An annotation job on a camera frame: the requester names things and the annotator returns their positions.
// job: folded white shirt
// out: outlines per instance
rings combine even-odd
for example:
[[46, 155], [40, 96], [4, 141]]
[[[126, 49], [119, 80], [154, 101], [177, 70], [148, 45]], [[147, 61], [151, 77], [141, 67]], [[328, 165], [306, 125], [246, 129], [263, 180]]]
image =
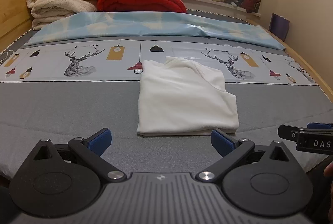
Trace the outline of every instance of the folded white shirt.
[[238, 128], [236, 96], [226, 92], [220, 70], [175, 57], [166, 57], [165, 64], [145, 60], [143, 69], [138, 133], [197, 135]]

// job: black circular disc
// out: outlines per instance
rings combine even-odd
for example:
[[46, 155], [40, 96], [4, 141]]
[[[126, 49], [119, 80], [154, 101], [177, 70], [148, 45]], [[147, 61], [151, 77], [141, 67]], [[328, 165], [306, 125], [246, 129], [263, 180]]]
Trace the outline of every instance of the black circular disc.
[[258, 162], [231, 170], [223, 179], [222, 191], [231, 203], [251, 214], [284, 217], [307, 205], [312, 184], [302, 170], [286, 168], [282, 161]]
[[87, 207], [101, 183], [90, 169], [63, 162], [44, 165], [36, 161], [10, 183], [10, 196], [23, 211], [39, 217], [62, 217]]

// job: deer print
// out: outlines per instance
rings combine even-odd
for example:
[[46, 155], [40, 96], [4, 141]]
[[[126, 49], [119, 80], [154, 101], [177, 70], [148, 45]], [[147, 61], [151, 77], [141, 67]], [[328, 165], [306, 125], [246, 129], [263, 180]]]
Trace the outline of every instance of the deer print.
[[235, 57], [234, 55], [231, 55], [229, 52], [227, 52], [230, 56], [232, 56], [232, 58], [230, 58], [228, 56], [228, 62], [225, 62], [223, 60], [221, 60], [220, 58], [216, 57], [216, 55], [213, 57], [209, 54], [209, 52], [207, 54], [203, 54], [208, 57], [208, 58], [211, 58], [211, 59], [214, 59], [214, 60], [217, 60], [218, 62], [220, 63], [223, 63], [229, 70], [229, 72], [234, 76], [234, 77], [237, 77], [239, 79], [253, 79], [255, 77], [255, 75], [249, 71], [242, 71], [242, 70], [238, 70], [234, 67], [234, 61], [237, 61], [238, 60], [238, 56]]
[[95, 47], [96, 52], [90, 54], [90, 52], [88, 53], [88, 55], [84, 55], [83, 57], [77, 59], [74, 54], [75, 51], [70, 54], [69, 52], [65, 52], [65, 56], [69, 57], [69, 60], [72, 62], [70, 64], [70, 66], [67, 67], [66, 71], [64, 72], [65, 76], [86, 76], [86, 75], [90, 75], [91, 73], [94, 73], [96, 71], [96, 68], [94, 66], [88, 66], [88, 67], [84, 67], [84, 66], [79, 66], [79, 63], [83, 60], [86, 60], [88, 57], [92, 57], [95, 55], [98, 55], [99, 53], [103, 52], [104, 49], [102, 51], [98, 51]]
[[315, 81], [307, 74], [307, 72], [297, 62], [290, 61], [287, 59], [285, 59], [285, 60], [288, 62], [289, 66], [291, 66], [292, 68], [295, 68], [297, 71], [301, 72], [308, 81], [310, 81], [311, 83], [315, 83]]

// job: gray ribbed surface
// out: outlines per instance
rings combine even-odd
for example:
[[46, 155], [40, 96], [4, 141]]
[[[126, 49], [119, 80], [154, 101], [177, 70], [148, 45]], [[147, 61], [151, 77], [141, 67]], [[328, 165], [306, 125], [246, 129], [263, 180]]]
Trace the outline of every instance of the gray ribbed surface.
[[13, 224], [307, 224], [301, 215], [284, 219], [255, 218], [224, 201], [214, 184], [193, 180], [189, 173], [133, 173], [130, 180], [107, 185], [86, 210], [60, 219], [19, 215]]

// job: mattress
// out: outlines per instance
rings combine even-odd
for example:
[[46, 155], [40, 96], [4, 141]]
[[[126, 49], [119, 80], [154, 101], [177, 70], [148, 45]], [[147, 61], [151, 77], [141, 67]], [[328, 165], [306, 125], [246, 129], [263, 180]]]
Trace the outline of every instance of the mattress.
[[[48, 43], [114, 41], [124, 37], [99, 37]], [[134, 41], [173, 41], [250, 48], [268, 54], [281, 50], [208, 37], [132, 36]], [[309, 122], [331, 122], [333, 105], [317, 85], [226, 83], [237, 97], [239, 129], [235, 138], [258, 145], [277, 139], [280, 124], [306, 127]], [[74, 137], [87, 138], [108, 127], [111, 146], [102, 158], [129, 174], [141, 172], [196, 172], [216, 162], [220, 155], [209, 136], [142, 137], [138, 125], [139, 81], [1, 82], [0, 171], [13, 177], [41, 138], [54, 144]], [[326, 156], [298, 152], [284, 141], [305, 171]]]

